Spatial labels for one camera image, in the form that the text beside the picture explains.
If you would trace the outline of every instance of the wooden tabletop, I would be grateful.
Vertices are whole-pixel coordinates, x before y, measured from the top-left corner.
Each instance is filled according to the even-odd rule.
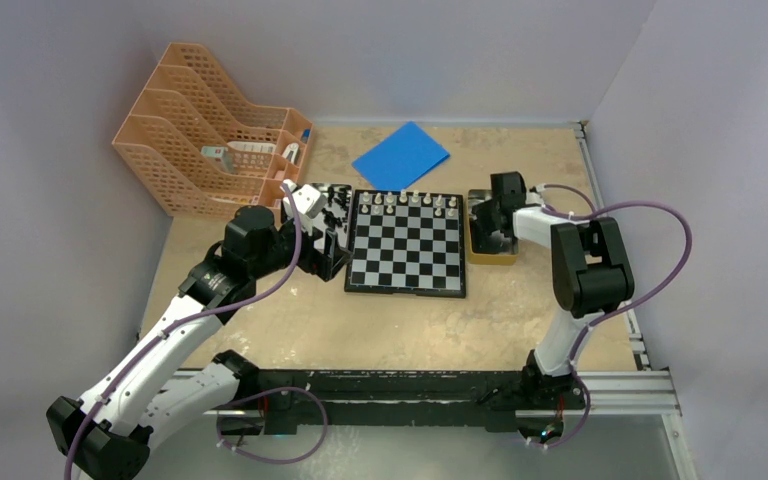
[[[527,185],[563,183],[590,192],[572,130],[435,128],[425,131],[451,157],[411,189],[458,193],[490,188],[490,174],[519,171]],[[351,162],[384,140],[394,127],[322,127],[305,182],[370,188]],[[572,194],[552,191],[561,211],[584,212]],[[142,331],[148,332],[177,293],[190,268],[222,239],[226,222],[176,217],[157,268]],[[281,272],[258,282],[272,285]],[[234,349],[262,368],[520,369],[549,328],[558,308],[549,251],[520,242],[510,267],[468,265],[467,298],[348,294],[343,274],[324,283],[296,272],[271,297],[246,307],[184,363],[201,368]],[[635,370],[623,318],[599,326],[581,357],[582,370]]]

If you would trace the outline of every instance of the white wall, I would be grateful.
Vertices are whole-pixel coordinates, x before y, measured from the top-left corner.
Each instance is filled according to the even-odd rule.
[[[684,274],[639,314],[702,477],[768,478],[768,2],[659,0],[589,133],[608,202],[663,200],[693,225]],[[678,228],[621,220],[642,292]]]
[[[124,0],[0,1],[0,478],[133,344],[168,218],[110,141],[155,58]]]
[[[654,0],[135,0],[155,54],[208,45],[243,92],[337,122],[589,118]]]

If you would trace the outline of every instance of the cable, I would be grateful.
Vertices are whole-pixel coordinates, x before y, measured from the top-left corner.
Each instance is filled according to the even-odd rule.
[[[568,192],[572,192],[582,199],[584,199],[585,202],[587,202],[587,206],[590,207],[591,212],[596,211],[596,205],[593,203],[593,200],[590,200],[590,197],[587,196],[586,193],[582,192],[581,190],[571,187],[569,185],[562,185],[560,183],[544,183],[543,188],[554,188],[557,190],[566,190]]]
[[[319,447],[322,446],[322,443],[325,442],[325,436],[328,434],[328,415],[325,413],[325,405],[322,404],[322,402],[316,398],[316,396],[304,388],[299,387],[278,387],[273,388],[270,390],[264,390],[257,395],[252,395],[250,397],[243,398],[241,400],[235,400],[231,403],[228,403],[227,405],[224,405],[223,407],[226,408],[233,408],[240,405],[244,405],[252,400],[257,400],[258,398],[266,397],[267,395],[272,395],[273,393],[279,393],[279,392],[297,392],[304,395],[307,395],[308,397],[313,400],[313,403],[316,404],[317,407],[319,407],[319,412],[322,413],[322,433],[319,435],[319,440],[316,441],[316,444],[308,450],[307,452],[303,453],[302,455],[299,455],[298,457],[293,458],[269,458],[269,457],[262,457],[260,455],[247,452],[245,450],[241,450],[237,448],[234,444],[229,442],[228,440],[225,440],[225,438],[222,436],[222,429],[219,426],[219,420],[216,420],[216,435],[219,437],[219,443],[216,445],[223,446],[227,448],[228,450],[231,450],[234,453],[237,453],[239,455],[243,455],[245,457],[251,458],[252,460],[257,460],[259,462],[269,463],[272,465],[289,465],[291,463],[301,462],[302,460],[310,457],[314,453],[316,453],[317,450],[319,450]]]
[[[293,270],[296,268],[296,264],[299,262],[299,256],[302,252],[302,228],[301,228],[301,218],[299,217],[299,211],[296,208],[296,201],[293,199],[293,192],[290,191],[290,188],[281,184],[281,189],[284,190],[284,193],[287,194],[287,198],[290,200],[290,210],[293,212],[293,223],[295,223],[295,230],[296,230],[296,245],[293,249],[293,258],[290,260],[290,264],[287,266],[286,271],[284,272],[284,276],[281,277],[278,282],[275,283],[275,285],[271,286],[266,291],[255,295],[251,298],[248,298],[246,300],[242,300],[237,303],[232,303],[230,305],[225,305],[224,307],[214,308],[211,310],[205,310],[202,312],[194,313],[190,316],[184,317],[180,320],[176,320],[172,322],[168,327],[164,328],[162,332],[166,335],[169,335],[175,329],[182,325],[186,325],[189,322],[192,322],[193,320],[197,320],[199,318],[209,317],[211,315],[218,315],[220,313],[227,313],[227,312],[233,312],[235,310],[239,310],[242,307],[245,307],[247,305],[251,305],[252,303],[259,302],[260,300],[263,300],[264,298],[272,295],[275,293],[279,288],[281,288],[287,280],[290,278],[290,275],[293,273]],[[124,367],[119,371],[118,374],[116,374],[115,377],[110,381],[110,384],[107,386],[106,389],[104,389],[103,392],[101,392],[100,400],[95,402],[95,404],[90,408],[90,411],[87,413],[87,415],[84,417],[84,419],[81,421],[81,424],[78,426],[78,430],[75,432],[75,436],[72,439],[72,444],[69,445],[69,452],[66,454],[66,468],[63,471],[63,480],[72,480],[72,464],[75,463],[75,456],[78,453],[78,446],[80,445],[81,441],[84,438],[84,435],[86,434],[86,430],[90,425],[90,422],[95,418],[96,415],[98,415],[99,410],[101,410],[102,405],[104,402],[107,401],[107,399],[110,398],[110,394],[112,394],[116,387],[119,385],[119,383],[122,382],[122,380],[131,372],[131,370],[136,367],[140,361],[150,352],[154,347],[157,346],[163,339],[161,336],[155,336],[151,340],[149,340],[146,345],[140,349],[129,361],[125,364]]]
[[[578,355],[578,350],[581,348],[582,343],[584,343],[584,339],[587,338],[587,334],[590,333],[590,330],[592,330],[593,328],[595,328],[597,325],[601,324],[605,320],[616,317],[617,315],[621,315],[633,308],[639,307],[640,305],[644,304],[645,302],[649,301],[652,297],[660,293],[661,290],[663,290],[667,285],[669,285],[673,281],[673,279],[675,279],[676,275],[678,275],[681,269],[684,268],[684,265],[687,263],[687,259],[690,258],[690,250],[693,248],[693,232],[690,230],[690,223],[687,222],[687,219],[684,217],[684,215],[682,215],[678,210],[674,209],[673,207],[670,207],[669,205],[665,205],[660,202],[650,202],[650,201],[620,202],[620,203],[596,210],[588,215],[580,215],[580,216],[564,215],[554,210],[549,210],[546,208],[543,209],[544,213],[553,217],[566,218],[572,221],[589,221],[589,220],[593,220],[594,218],[600,215],[604,215],[609,212],[622,210],[625,208],[632,208],[632,207],[654,208],[657,210],[662,210],[674,216],[676,220],[678,220],[678,222],[681,224],[681,227],[684,230],[684,252],[682,252],[681,257],[678,260],[678,263],[676,263],[676,266],[672,269],[670,274],[667,275],[667,277],[661,283],[656,285],[655,288],[646,292],[646,294],[643,295],[642,297],[625,304],[624,306],[614,310],[613,312],[608,312],[604,315],[601,315],[593,319],[590,323],[587,324],[587,328],[583,328],[581,332],[578,334],[578,337],[576,337],[575,342],[573,342],[572,349],[570,350],[568,361],[570,364],[570,373],[572,374],[573,379],[578,384],[581,385],[582,391],[584,392],[584,412],[581,415],[581,420],[578,421],[578,423],[575,425],[572,431],[570,431],[568,434],[561,437],[560,440],[552,443],[551,445],[544,444],[543,448],[545,449],[559,447],[564,443],[567,443],[568,441],[570,441],[570,439],[572,439],[575,435],[577,435],[581,431],[582,428],[584,428],[584,422],[586,422],[587,418],[590,416],[590,408],[591,408],[590,390],[587,389],[587,385],[584,384],[584,381],[578,375],[578,371],[575,368],[575,357]]]

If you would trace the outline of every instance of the black and white chessboard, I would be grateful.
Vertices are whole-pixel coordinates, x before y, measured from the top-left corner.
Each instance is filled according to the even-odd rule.
[[[463,196],[354,193],[345,291],[466,297]]]

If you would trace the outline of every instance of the blue object in organizer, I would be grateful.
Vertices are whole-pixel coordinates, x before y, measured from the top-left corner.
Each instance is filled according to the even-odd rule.
[[[403,190],[449,158],[449,152],[414,122],[404,124],[352,162],[376,190]]]

